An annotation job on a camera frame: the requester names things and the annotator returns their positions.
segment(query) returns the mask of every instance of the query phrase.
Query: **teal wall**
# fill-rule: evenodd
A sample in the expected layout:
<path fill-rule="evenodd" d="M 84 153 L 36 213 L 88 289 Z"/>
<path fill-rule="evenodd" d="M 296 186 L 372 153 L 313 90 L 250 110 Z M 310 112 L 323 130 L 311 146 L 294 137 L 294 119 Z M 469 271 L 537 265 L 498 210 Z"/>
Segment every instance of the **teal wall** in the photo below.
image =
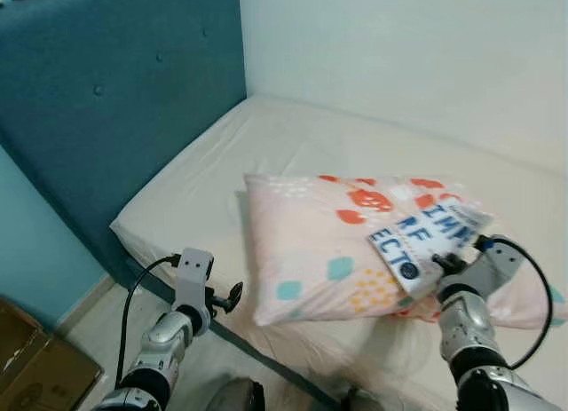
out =
<path fill-rule="evenodd" d="M 0 296 L 54 328 L 104 275 L 0 147 Z"/>

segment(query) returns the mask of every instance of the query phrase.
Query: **floor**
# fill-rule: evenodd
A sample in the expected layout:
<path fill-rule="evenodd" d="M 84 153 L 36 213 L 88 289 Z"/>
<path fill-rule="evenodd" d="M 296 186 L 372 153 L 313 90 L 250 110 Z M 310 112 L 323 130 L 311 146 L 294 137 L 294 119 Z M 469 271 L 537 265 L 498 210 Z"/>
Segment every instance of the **floor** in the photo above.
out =
<path fill-rule="evenodd" d="M 69 342 L 95 359 L 105 371 L 79 411 L 91 410 L 112 390 L 125 297 L 126 290 L 114 285 L 67 335 Z M 167 304 L 143 289 L 134 296 L 125 368 L 130 366 L 139 351 L 141 335 L 167 310 Z M 235 376 L 249 376 L 262 381 L 266 386 L 266 409 L 314 409 L 311 398 L 305 393 L 233 345 L 207 332 L 194 339 L 186 351 L 168 411 L 204 410 L 218 387 Z"/>

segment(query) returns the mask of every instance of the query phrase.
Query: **black cable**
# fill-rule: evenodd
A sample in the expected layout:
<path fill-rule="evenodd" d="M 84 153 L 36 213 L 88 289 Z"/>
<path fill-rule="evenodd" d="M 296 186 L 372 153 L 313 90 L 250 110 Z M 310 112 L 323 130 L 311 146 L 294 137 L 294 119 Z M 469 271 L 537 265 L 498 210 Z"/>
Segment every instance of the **black cable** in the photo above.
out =
<path fill-rule="evenodd" d="M 536 351 L 539 350 L 540 345 L 544 340 L 544 337 L 547 335 L 548 330 L 550 329 L 550 324 L 552 323 L 552 315 L 553 315 L 552 292 L 550 291 L 550 286 L 548 284 L 546 276 L 544 276 L 544 273 L 542 272 L 541 268 L 534 261 L 534 259 L 531 257 L 529 253 L 527 253 L 520 246 L 516 245 L 514 242 L 504 238 L 492 238 L 491 241 L 508 245 L 512 249 L 515 249 L 520 254 L 522 254 L 523 257 L 526 258 L 529 262 L 531 262 L 532 267 L 534 268 L 536 273 L 539 274 L 540 280 L 542 281 L 542 286 L 544 287 L 544 290 L 547 295 L 547 305 L 548 305 L 547 318 L 544 320 L 544 325 L 542 326 L 542 330 L 540 331 L 539 336 L 536 338 L 536 340 L 534 341 L 528 352 L 525 353 L 525 355 L 520 360 L 518 360 L 517 362 L 515 362 L 513 365 L 510 366 L 511 369 L 518 369 L 519 367 L 524 365 L 526 361 L 528 361 L 534 355 L 534 353 L 536 353 Z"/>
<path fill-rule="evenodd" d="M 162 263 L 170 263 L 174 266 L 177 266 L 179 263 L 179 258 L 180 255 L 176 254 L 174 256 L 167 256 L 159 260 L 156 260 L 140 273 L 134 284 L 132 284 L 132 287 L 130 287 L 128 290 L 128 295 L 126 296 L 126 302 L 124 302 L 124 309 L 122 310 L 121 345 L 118 351 L 118 364 L 116 366 L 116 379 L 114 381 L 115 389 L 119 388 L 119 384 L 122 380 L 122 370 L 124 368 L 124 352 L 126 350 L 126 328 L 127 328 L 126 326 L 128 324 L 128 311 L 130 309 L 130 301 L 132 300 L 134 291 L 136 290 L 136 287 L 139 285 L 139 283 L 144 279 L 144 277 L 148 275 L 150 271 L 154 269 L 157 265 L 161 265 Z"/>

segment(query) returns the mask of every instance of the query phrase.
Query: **bed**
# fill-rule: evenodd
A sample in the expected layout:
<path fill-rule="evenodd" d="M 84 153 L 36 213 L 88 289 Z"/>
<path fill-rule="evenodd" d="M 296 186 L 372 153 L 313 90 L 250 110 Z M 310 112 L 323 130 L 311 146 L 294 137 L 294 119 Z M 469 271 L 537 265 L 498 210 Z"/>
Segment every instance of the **bed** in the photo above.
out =
<path fill-rule="evenodd" d="M 238 310 L 218 321 L 314 381 L 393 385 L 438 409 L 455 396 L 435 325 L 252 323 L 245 173 L 452 174 L 565 285 L 563 176 L 418 130 L 246 99 L 239 0 L 24 0 L 0 16 L 0 141 L 91 253 L 128 287 L 164 253 L 211 251 L 219 292 L 246 282 Z M 145 287 L 171 300 L 175 273 L 158 275 Z M 558 404 L 566 335 L 559 328 L 521 370 Z M 499 332 L 511 360 L 534 336 Z"/>

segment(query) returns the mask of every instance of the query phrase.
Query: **white wall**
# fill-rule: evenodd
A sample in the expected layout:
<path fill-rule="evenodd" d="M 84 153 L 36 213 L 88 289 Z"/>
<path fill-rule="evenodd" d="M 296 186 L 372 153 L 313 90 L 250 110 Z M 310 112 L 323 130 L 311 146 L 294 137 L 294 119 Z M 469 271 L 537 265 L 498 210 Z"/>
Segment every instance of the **white wall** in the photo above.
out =
<path fill-rule="evenodd" d="M 248 94 L 564 172 L 564 0 L 241 0 Z"/>

